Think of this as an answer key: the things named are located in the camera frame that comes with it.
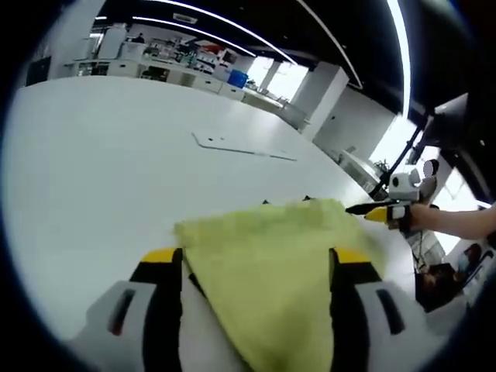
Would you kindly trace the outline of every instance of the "white tabletop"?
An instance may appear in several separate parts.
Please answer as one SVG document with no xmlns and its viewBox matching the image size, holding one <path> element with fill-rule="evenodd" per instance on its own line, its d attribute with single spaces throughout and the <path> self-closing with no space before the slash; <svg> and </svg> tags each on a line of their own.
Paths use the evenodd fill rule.
<svg viewBox="0 0 496 372">
<path fill-rule="evenodd" d="M 181 72 L 183 74 L 190 74 L 194 75 L 196 77 L 200 78 L 205 78 L 205 79 L 212 79 L 214 81 L 219 81 L 221 83 L 225 83 L 225 81 L 220 81 L 218 78 L 214 77 L 212 74 L 206 74 L 205 72 L 201 72 L 198 70 L 195 70 L 193 68 L 189 68 L 184 66 L 183 64 L 179 64 L 174 60 L 169 60 L 169 61 L 162 61 L 162 60 L 154 60 L 153 58 L 140 58 L 140 59 L 126 59 L 126 58 L 119 58 L 119 59 L 102 59 L 102 58 L 96 58 L 96 59 L 87 59 L 87 60 L 72 60 L 68 62 L 66 65 L 72 65 L 72 64 L 89 64 L 89 63 L 94 63 L 94 62 L 102 62 L 102 63 L 112 63 L 112 62 L 133 62 L 136 64 L 140 64 L 142 66 L 152 66 L 152 67 L 159 67 L 159 68 L 164 68 L 167 70 L 172 70 L 172 71 L 177 71 Z"/>
<path fill-rule="evenodd" d="M 206 150 L 192 130 L 244 136 L 298 161 Z M 107 288 L 176 221 L 305 195 L 344 205 L 367 194 L 276 115 L 203 91 L 126 77 L 71 77 L 18 91 L 2 154 L 12 258 L 42 319 L 73 337 Z M 412 297 L 409 245 L 360 219 L 387 252 L 386 279 Z"/>
<path fill-rule="evenodd" d="M 252 95 L 254 97 L 257 97 L 267 103 L 270 103 L 271 105 L 274 105 L 274 106 L 277 106 L 277 107 L 282 107 L 284 106 L 282 103 L 276 101 L 275 99 L 272 99 L 270 97 L 267 97 L 266 95 L 262 95 L 261 93 L 259 93 L 258 91 L 254 91 L 253 89 L 249 89 L 249 88 L 243 88 L 243 91 L 245 93 L 248 93 L 249 95 Z"/>
<path fill-rule="evenodd" d="M 368 163 L 354 156 L 352 153 L 349 153 L 346 150 L 341 150 L 341 153 L 346 160 L 354 162 L 358 166 L 358 169 L 362 170 L 361 173 L 364 175 L 364 177 L 367 177 L 371 183 L 375 182 L 376 184 L 378 184 L 379 182 L 381 182 L 381 179 L 379 178 L 379 176 L 377 176 L 375 170 Z"/>
</svg>

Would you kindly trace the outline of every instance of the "hand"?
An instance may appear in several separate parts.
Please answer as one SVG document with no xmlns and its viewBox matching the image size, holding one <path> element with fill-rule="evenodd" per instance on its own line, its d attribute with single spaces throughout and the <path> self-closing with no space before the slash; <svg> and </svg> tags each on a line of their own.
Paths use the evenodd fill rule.
<svg viewBox="0 0 496 372">
<path fill-rule="evenodd" d="M 421 225 L 420 216 L 424 213 L 424 211 L 426 209 L 429 209 L 429 206 L 419 204 L 419 203 L 415 203 L 415 204 L 410 205 L 410 212 L 409 213 L 410 213 L 410 216 L 412 219 L 412 223 L 410 225 L 411 231 L 415 231 L 415 230 L 420 229 L 420 225 Z M 400 223 L 397 219 L 393 219 L 391 221 L 387 221 L 387 227 L 390 230 L 397 230 L 400 227 Z"/>
</svg>

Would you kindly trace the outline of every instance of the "white wall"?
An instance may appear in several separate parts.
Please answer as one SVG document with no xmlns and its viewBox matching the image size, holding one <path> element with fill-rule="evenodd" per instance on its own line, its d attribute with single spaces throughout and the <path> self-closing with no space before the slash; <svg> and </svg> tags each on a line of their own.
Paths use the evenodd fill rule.
<svg viewBox="0 0 496 372">
<path fill-rule="evenodd" d="M 105 0 L 78 0 L 64 10 L 47 35 L 48 53 L 52 56 L 48 78 L 60 73 L 61 65 L 67 62 L 77 42 L 89 37 L 95 17 Z"/>
<path fill-rule="evenodd" d="M 255 61 L 254 57 L 250 56 L 238 56 L 236 59 L 236 62 L 232 66 L 234 70 L 239 70 L 244 72 L 245 74 L 248 73 L 248 70 L 250 69 L 251 65 Z"/>
<path fill-rule="evenodd" d="M 310 118 L 338 71 L 339 66 L 320 62 L 313 72 L 306 74 L 291 104 L 306 112 L 307 118 Z"/>
<path fill-rule="evenodd" d="M 450 264 L 454 268 L 458 266 L 458 257 L 460 254 L 462 254 L 469 246 L 471 246 L 474 243 L 479 243 L 480 246 L 482 247 L 482 251 L 484 252 L 489 246 L 487 243 L 483 240 L 464 240 L 462 239 L 461 241 L 458 242 L 453 248 L 451 252 L 449 252 L 447 255 L 444 256 L 443 258 L 443 263 L 445 264 Z"/>
<path fill-rule="evenodd" d="M 308 124 L 304 129 L 302 135 L 310 141 L 313 141 L 319 130 L 322 128 L 330 113 L 333 111 L 334 106 L 339 101 L 339 97 L 343 93 L 348 84 L 348 75 L 340 67 L 336 75 L 328 86 L 322 100 L 313 112 L 309 119 Z"/>
<path fill-rule="evenodd" d="M 395 116 L 361 93 L 345 88 L 313 142 L 324 152 L 354 146 L 353 154 L 367 160 Z"/>
<path fill-rule="evenodd" d="M 453 171 L 452 167 L 443 157 L 438 157 L 437 160 L 439 161 L 439 169 L 437 171 L 437 188 L 436 192 L 432 195 L 432 200 L 436 199 L 436 196 L 444 188 L 446 181 L 448 181 L 448 177 Z"/>
<path fill-rule="evenodd" d="M 152 39 L 168 40 L 176 37 L 180 37 L 183 43 L 196 39 L 194 33 L 187 34 L 172 29 L 162 29 L 160 27 L 153 27 L 148 25 L 133 24 L 129 30 L 129 36 L 137 37 L 140 33 L 143 33 L 143 38 L 146 43 L 149 43 Z"/>
</svg>

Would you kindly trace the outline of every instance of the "person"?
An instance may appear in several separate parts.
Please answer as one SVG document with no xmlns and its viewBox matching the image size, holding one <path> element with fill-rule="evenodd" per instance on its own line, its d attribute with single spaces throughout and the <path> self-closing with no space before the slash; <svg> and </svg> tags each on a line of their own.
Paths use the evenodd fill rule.
<svg viewBox="0 0 496 372">
<path fill-rule="evenodd" d="M 496 231 L 496 205 L 483 211 L 447 212 L 423 204 L 410 206 L 411 228 L 427 229 L 458 236 L 484 239 Z"/>
<path fill-rule="evenodd" d="M 143 33 L 139 33 L 138 37 L 135 37 L 133 39 L 133 43 L 141 43 L 141 44 L 144 44 L 145 43 L 145 39 L 143 38 Z"/>
<path fill-rule="evenodd" d="M 481 260 L 482 248 L 479 244 L 474 243 L 469 246 L 456 262 L 456 273 L 459 281 L 466 281 L 467 278 L 474 272 Z"/>
<path fill-rule="evenodd" d="M 424 163 L 425 178 L 420 184 L 420 199 L 419 202 L 425 205 L 431 204 L 431 199 L 437 189 L 437 172 L 439 170 L 439 161 L 436 159 L 427 160 Z"/>
<path fill-rule="evenodd" d="M 451 300 L 463 289 L 467 278 L 481 259 L 482 248 L 472 244 L 458 258 L 456 270 L 449 263 L 432 265 L 415 275 L 415 299 L 426 312 L 431 312 Z"/>
</svg>

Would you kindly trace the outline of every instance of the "cloth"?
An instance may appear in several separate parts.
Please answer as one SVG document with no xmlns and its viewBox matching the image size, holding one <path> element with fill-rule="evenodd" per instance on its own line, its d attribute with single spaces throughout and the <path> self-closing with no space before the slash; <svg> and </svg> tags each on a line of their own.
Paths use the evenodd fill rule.
<svg viewBox="0 0 496 372">
<path fill-rule="evenodd" d="M 430 205 L 432 196 L 436 193 L 437 178 L 436 176 L 426 177 L 420 184 L 420 202 L 422 204 Z"/>
<path fill-rule="evenodd" d="M 380 247 L 335 200 L 261 205 L 182 222 L 175 233 L 222 327 L 256 372 L 329 372 L 330 248 L 357 249 L 384 273 Z"/>
<path fill-rule="evenodd" d="M 436 277 L 436 284 L 432 288 L 425 286 L 424 274 L 415 275 L 415 298 L 426 312 L 446 305 L 463 288 L 462 282 L 455 281 L 455 270 L 449 263 L 432 265 L 427 274 Z"/>
</svg>

